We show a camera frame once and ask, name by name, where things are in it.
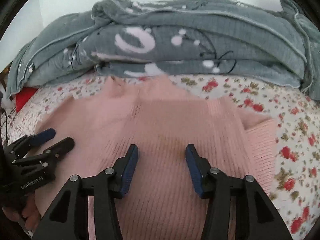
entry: folded blanket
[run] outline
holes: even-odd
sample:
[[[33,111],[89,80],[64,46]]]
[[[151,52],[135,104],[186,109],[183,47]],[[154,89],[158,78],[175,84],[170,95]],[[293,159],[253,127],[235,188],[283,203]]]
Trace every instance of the folded blanket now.
[[[208,201],[193,189],[185,160],[189,143],[230,176],[252,174],[267,193],[274,176],[273,119],[237,108],[227,97],[200,99],[167,77],[139,85],[109,78],[95,96],[66,99],[37,131],[48,127],[57,131],[50,145],[66,136],[76,144],[58,164],[55,181],[35,192],[42,215],[71,175],[94,176],[124,156],[131,143],[138,146],[140,157],[129,193],[116,200],[124,239],[200,239]],[[92,199],[88,221],[92,240]]]
[[[292,0],[271,12],[232,0],[104,0],[58,18],[12,63],[7,96],[26,86],[102,75],[231,73],[320,99],[320,33]]]

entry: red fabric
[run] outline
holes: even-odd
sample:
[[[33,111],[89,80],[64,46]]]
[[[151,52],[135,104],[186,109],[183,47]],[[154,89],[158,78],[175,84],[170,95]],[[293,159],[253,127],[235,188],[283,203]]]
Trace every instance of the red fabric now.
[[[22,90],[16,94],[16,111],[17,113],[29,101],[29,99],[37,92],[37,88],[23,87]]]

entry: black cable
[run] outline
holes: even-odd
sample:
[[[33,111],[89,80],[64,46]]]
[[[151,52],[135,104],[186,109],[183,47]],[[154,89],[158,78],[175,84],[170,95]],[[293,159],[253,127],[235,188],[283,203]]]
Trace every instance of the black cable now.
[[[4,108],[1,108],[1,113],[5,115],[5,142],[4,146],[8,145],[8,116],[7,112],[5,111]]]

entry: pink garment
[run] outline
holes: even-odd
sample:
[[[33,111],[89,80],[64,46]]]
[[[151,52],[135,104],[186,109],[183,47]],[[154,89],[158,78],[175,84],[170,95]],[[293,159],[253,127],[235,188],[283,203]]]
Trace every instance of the pink garment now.
[[[124,156],[131,143],[138,146],[129,193],[116,200],[125,240],[200,239],[208,201],[193,189],[185,160],[189,143],[227,175],[252,174],[267,193],[274,176],[273,119],[237,108],[228,97],[200,99],[165,76],[139,85],[108,78],[98,95],[66,99],[38,131],[50,127],[57,135],[41,150],[67,136],[76,145],[57,166],[55,181],[36,191],[41,215],[71,175],[97,175]],[[92,199],[88,221],[93,240]]]

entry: white dot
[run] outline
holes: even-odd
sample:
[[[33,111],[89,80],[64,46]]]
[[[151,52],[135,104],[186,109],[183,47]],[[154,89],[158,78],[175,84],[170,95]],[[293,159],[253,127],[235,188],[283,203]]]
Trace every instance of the white dot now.
[[[185,29],[180,29],[180,30],[179,30],[179,34],[180,34],[180,35],[185,35],[186,32],[187,32],[187,31],[186,31]]]
[[[204,60],[202,61],[202,65],[206,68],[212,68],[214,66],[214,62],[212,60]]]
[[[214,67],[212,69],[212,73],[219,73],[219,72],[220,72],[220,68],[218,68],[218,67]]]
[[[174,46],[180,46],[182,44],[182,37],[179,35],[173,36],[171,39],[171,43]]]

